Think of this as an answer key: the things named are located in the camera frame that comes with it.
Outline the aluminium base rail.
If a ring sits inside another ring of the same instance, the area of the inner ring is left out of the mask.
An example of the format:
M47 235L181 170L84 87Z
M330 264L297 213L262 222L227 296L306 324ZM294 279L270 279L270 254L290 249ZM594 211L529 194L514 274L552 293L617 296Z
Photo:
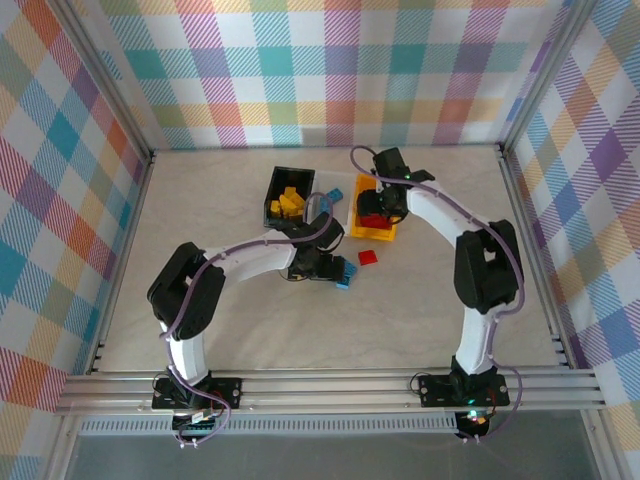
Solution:
M238 378L240 405L236 413L360 414L417 413L419 373L396 369L284 369L216 371L216 378ZM70 377L59 399L59 415L149 414L155 371L97 372ZM590 370L522 367L503 374L506 384L461 410L500 410L500 395L521 410L599 410L605 400Z

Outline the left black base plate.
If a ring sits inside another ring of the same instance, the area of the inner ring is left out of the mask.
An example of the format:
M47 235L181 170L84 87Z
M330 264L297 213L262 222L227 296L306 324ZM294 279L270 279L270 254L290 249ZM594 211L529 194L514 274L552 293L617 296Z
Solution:
M194 393L171 375L156 379L152 388L151 407L155 410L201 410L212 408L214 404L209 397ZM206 375L193 389L221 398L232 409L237 409L242 395L242 379Z

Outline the aluminium side rail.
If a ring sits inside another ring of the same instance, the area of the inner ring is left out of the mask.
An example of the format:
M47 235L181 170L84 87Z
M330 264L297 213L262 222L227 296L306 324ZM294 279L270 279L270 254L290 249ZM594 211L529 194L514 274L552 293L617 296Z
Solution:
M560 307L544 268L543 256L537 244L533 223L527 212L525 197L516 180L512 162L509 160L509 155L505 152L502 144L498 143L495 146L495 150L497 162L524 243L523 250L526 253L549 330L554 341L562 347L565 357L564 365L571 369L588 369L583 351L577 340L572 336L574 333L573 328L561 318Z
M120 244L120 250L116 257L113 270L113 278L110 281L108 296L100 311L100 317L96 323L92 336L92 342L88 349L87 358L82 369L83 375L91 375L96 372L99 367L97 363L101 359L101 350L106 344L108 332L112 323L115 307L122 288L124 275L126 273L127 264L131 255L135 234L139 225L142 209L144 207L145 198L149 189L149 184L153 174L157 151L150 150L146 155L141 170L140 182L134 191L133 206L129 218L125 224L124 234Z

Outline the yellow plastic bin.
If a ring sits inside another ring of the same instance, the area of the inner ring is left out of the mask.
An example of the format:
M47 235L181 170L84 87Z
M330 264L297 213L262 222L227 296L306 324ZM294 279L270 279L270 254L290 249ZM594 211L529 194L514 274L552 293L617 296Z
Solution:
M397 232L397 225L390 226L388 228L370 228L363 226L360 221L360 217L357 214L357 197L360 193L367 189L374 189L376 187L376 181L363 174L356 176L354 192L351 195L348 234L354 238L387 241L391 242L395 239Z

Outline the green controller board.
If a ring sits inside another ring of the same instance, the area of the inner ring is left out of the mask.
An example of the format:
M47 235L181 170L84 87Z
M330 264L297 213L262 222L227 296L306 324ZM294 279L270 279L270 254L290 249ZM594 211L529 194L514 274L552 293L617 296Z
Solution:
M222 413L211 409L199 410L189 414L179 414L172 417L171 428L183 436L203 436L210 433L221 419Z

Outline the aluminium frame post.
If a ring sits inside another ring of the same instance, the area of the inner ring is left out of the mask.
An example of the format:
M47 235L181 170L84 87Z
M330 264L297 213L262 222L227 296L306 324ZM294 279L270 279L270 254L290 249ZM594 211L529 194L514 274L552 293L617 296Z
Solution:
M75 12L71 0L47 0L47 2L69 35L87 71L104 95L126 136L132 142L135 151L145 160L152 159L153 150L120 94L98 48L84 28L81 17Z
M513 119L507 122L508 129L497 143L504 158L515 150L516 144L524 135L535 111L542 102L551 83L556 78L571 47L591 16L599 0L572 0L559 24L552 42L546 48L538 62L539 69L530 82L530 87L516 109Z

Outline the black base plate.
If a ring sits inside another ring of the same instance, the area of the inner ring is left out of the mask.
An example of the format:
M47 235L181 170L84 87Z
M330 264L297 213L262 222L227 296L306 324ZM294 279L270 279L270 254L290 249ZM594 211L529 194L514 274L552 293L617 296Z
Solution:
M503 375L485 379L463 380L453 375L418 376L418 393L422 407L493 407L510 404Z
M212 408L214 404L209 397L194 393L171 375L156 379L152 388L151 407L155 410L201 410ZM242 379L206 375L193 389L221 398L232 409L237 409L242 395Z

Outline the black plastic bin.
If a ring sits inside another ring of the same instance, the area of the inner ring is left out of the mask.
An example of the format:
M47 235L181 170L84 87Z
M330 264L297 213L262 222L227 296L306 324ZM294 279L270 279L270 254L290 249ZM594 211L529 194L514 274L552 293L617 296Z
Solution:
M286 188L295 188L296 193L306 201L312 193L314 177L315 171L311 169L282 166L276 166L273 169L263 208L263 224L266 228L278 228L289 222L282 214L277 215L272 210L272 203L280 200L280 196L285 194Z

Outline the controller board with lights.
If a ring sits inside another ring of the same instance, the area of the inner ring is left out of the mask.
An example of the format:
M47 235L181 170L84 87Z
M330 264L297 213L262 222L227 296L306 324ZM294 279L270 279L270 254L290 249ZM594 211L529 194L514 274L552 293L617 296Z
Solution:
M492 414L488 411L470 410L456 413L455 418L455 435L461 439L471 439L485 436L489 432Z

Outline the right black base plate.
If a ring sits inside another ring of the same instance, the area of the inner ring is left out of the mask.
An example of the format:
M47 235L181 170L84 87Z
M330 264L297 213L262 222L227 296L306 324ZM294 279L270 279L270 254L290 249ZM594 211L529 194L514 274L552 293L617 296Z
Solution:
M510 404L503 375L485 379L463 380L453 375L418 376L418 393L422 407L493 407Z

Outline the white plastic bin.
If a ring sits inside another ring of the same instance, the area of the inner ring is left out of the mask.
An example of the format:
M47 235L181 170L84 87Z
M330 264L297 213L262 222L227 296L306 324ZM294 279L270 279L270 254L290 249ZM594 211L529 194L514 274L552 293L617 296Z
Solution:
M312 183L312 192L327 194L333 189L341 191L343 198L334 205L333 212L345 230L350 229L356 179L354 173L316 170Z

